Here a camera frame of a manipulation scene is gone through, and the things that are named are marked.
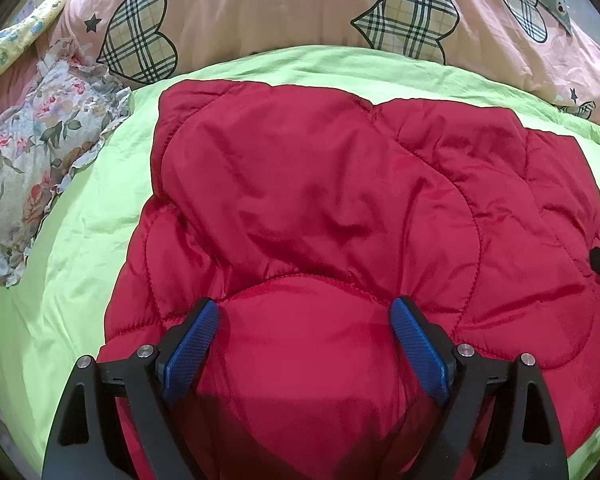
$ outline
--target green bed sheet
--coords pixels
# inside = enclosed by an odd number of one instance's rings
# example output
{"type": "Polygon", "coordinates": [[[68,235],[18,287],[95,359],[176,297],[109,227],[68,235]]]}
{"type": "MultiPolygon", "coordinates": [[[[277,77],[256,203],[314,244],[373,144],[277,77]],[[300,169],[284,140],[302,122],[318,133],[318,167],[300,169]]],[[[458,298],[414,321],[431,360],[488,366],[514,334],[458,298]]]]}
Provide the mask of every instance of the green bed sheet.
{"type": "MultiPolygon", "coordinates": [[[[471,72],[362,48],[304,46],[210,66],[134,92],[134,113],[58,199],[21,282],[0,288],[0,406],[14,441],[42,469],[49,429],[76,359],[96,355],[129,238],[152,193],[158,97],[183,79],[339,88],[373,103],[429,98],[514,110],[530,128],[574,136],[600,188],[600,127],[471,72]]],[[[600,456],[600,428],[570,458],[581,479],[600,456]]]]}

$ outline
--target peach fabric with hearts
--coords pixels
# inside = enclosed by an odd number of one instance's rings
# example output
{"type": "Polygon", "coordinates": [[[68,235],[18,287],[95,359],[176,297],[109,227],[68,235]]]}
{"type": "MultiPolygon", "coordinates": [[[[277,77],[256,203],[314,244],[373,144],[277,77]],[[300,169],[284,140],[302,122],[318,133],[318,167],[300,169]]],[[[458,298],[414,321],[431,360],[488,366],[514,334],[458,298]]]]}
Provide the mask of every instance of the peach fabric with hearts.
{"type": "Polygon", "coordinates": [[[133,88],[302,44],[432,60],[528,91],[600,124],[600,47],[537,0],[69,0],[73,35],[133,88]]]}

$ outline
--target red blanket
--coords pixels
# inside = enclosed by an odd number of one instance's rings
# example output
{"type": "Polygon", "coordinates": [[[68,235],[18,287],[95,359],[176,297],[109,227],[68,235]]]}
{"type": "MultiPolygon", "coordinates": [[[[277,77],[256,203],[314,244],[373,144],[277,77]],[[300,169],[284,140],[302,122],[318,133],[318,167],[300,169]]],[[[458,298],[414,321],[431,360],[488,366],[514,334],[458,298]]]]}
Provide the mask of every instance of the red blanket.
{"type": "Polygon", "coordinates": [[[436,408],[388,324],[401,294],[457,344],[535,355],[568,453],[600,424],[600,194],[576,140],[500,108],[252,82],[181,82],[159,110],[99,359],[218,302],[174,408],[210,479],[408,466],[436,408]]]}

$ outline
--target blue textured pad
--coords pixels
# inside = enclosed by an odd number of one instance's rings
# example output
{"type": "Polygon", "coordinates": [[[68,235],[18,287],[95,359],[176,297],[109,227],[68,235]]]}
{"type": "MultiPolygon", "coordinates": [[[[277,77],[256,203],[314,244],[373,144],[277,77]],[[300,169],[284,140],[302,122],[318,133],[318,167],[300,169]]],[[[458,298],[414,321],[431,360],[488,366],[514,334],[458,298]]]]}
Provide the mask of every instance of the blue textured pad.
{"type": "Polygon", "coordinates": [[[411,363],[420,386],[439,406],[450,397],[445,364],[404,302],[391,306],[391,326],[411,363]]]}
{"type": "Polygon", "coordinates": [[[219,322],[218,306],[208,301],[164,367],[162,398],[168,406],[187,393],[216,335],[219,322]]]}

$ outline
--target floral fabric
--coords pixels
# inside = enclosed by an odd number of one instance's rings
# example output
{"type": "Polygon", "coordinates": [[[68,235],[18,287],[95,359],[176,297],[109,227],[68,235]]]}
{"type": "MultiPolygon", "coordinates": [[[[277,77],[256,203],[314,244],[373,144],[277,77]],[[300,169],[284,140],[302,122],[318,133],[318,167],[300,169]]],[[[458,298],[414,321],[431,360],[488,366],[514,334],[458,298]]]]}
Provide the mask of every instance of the floral fabric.
{"type": "Polygon", "coordinates": [[[45,0],[20,23],[0,31],[0,75],[47,30],[66,0],[45,0]]]}
{"type": "Polygon", "coordinates": [[[129,114],[129,88],[104,65],[83,66],[72,40],[38,63],[37,87],[0,116],[0,281],[20,279],[53,197],[129,114]]]}

